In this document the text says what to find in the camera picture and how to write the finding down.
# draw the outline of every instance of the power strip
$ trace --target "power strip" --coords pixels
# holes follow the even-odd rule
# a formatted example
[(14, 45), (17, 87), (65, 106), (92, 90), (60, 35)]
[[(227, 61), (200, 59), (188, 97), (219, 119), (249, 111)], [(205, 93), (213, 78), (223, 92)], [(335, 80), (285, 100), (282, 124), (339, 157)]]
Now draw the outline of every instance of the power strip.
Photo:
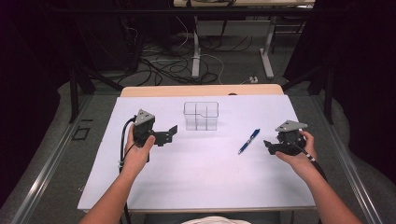
[(249, 77), (248, 79), (250, 80), (251, 84), (259, 83), (259, 79), (257, 77)]

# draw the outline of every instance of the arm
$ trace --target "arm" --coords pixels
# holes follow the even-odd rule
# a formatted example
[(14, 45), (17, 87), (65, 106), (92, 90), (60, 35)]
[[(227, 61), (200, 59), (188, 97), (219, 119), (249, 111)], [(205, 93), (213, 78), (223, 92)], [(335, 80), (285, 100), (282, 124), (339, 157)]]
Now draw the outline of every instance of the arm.
[[(314, 137), (307, 132), (301, 134), (306, 138), (305, 150), (316, 159)], [(287, 162), (309, 187), (323, 223), (361, 223), (303, 153), (294, 157), (281, 152), (276, 155)]]
[[(125, 146), (126, 150), (134, 143), (133, 132), (134, 125), (131, 125)], [(130, 149), (126, 155), (124, 167), (120, 175), (80, 223), (118, 223), (120, 221), (123, 207), (128, 199), (132, 184), (145, 166), (149, 151), (154, 145), (154, 142), (155, 137), (150, 136), (142, 148), (133, 146)]]

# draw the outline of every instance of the desk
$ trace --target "desk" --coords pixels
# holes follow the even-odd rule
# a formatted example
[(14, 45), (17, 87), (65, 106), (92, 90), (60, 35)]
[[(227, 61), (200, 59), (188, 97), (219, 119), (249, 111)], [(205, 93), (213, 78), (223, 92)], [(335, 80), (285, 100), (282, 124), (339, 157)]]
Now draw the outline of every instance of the desk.
[[(186, 7), (187, 0), (174, 0), (175, 7)], [(192, 7), (225, 7), (225, 3), (204, 3), (191, 0)], [(233, 7), (284, 7), (299, 5), (314, 5), (315, 0), (236, 0)], [(201, 49), (198, 37), (200, 35), (221, 35), (222, 21), (198, 21), (195, 17), (197, 30), (194, 32), (194, 57), (192, 61), (192, 77), (199, 76)], [(274, 78), (274, 73), (268, 52), (276, 26), (276, 17), (270, 21), (228, 21), (223, 35), (255, 35), (265, 36), (264, 48), (260, 49), (262, 64), (267, 78)]]
[[(289, 97), (277, 85), (126, 88), (118, 98), (98, 149), (78, 209), (90, 210), (118, 175), (120, 133), (143, 108), (156, 116), (154, 131), (178, 125), (173, 143), (154, 146), (134, 182), (128, 205), (141, 213), (274, 211), (315, 208), (305, 182), (271, 156), (263, 139), (276, 141), (275, 127), (297, 120)], [(228, 96), (228, 93), (240, 95)], [(216, 131), (186, 131), (186, 101), (216, 101)], [(238, 149), (253, 130), (261, 132)]]

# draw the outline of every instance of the person's left hand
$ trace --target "person's left hand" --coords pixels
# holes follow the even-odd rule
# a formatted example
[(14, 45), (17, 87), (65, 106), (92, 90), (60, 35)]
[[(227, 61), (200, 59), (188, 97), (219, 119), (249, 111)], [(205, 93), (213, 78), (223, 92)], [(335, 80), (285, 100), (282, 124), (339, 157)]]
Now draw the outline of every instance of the person's left hand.
[(125, 160), (122, 171), (130, 175), (138, 175), (146, 165), (149, 151), (154, 145), (155, 137), (151, 135), (143, 147), (134, 145), (134, 125), (129, 128), (127, 143), (125, 145)]

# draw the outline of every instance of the white tabletop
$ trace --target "white tabletop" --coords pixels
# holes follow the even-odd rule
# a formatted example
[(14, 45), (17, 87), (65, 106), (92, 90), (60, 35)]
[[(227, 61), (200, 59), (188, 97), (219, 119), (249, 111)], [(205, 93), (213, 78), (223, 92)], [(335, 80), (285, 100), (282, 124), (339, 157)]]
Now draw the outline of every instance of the white tabletop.
[[(175, 7), (185, 7), (187, 0), (174, 0)], [(314, 5), (315, 0), (236, 0), (233, 3), (234, 7), (268, 7), (268, 6), (306, 6)], [(222, 7), (227, 6), (228, 2), (224, 3), (205, 3), (191, 0), (193, 7)]]
[[(186, 131), (185, 102), (218, 102), (216, 131)], [(154, 146), (132, 187), (135, 212), (219, 212), (314, 208), (311, 193), (290, 166), (268, 153), (275, 127), (297, 120), (286, 95), (121, 97), (108, 123), (78, 209), (89, 210), (117, 177), (120, 134), (142, 108), (156, 116), (154, 131), (178, 125), (173, 143)], [(255, 129), (259, 135), (240, 155)]]

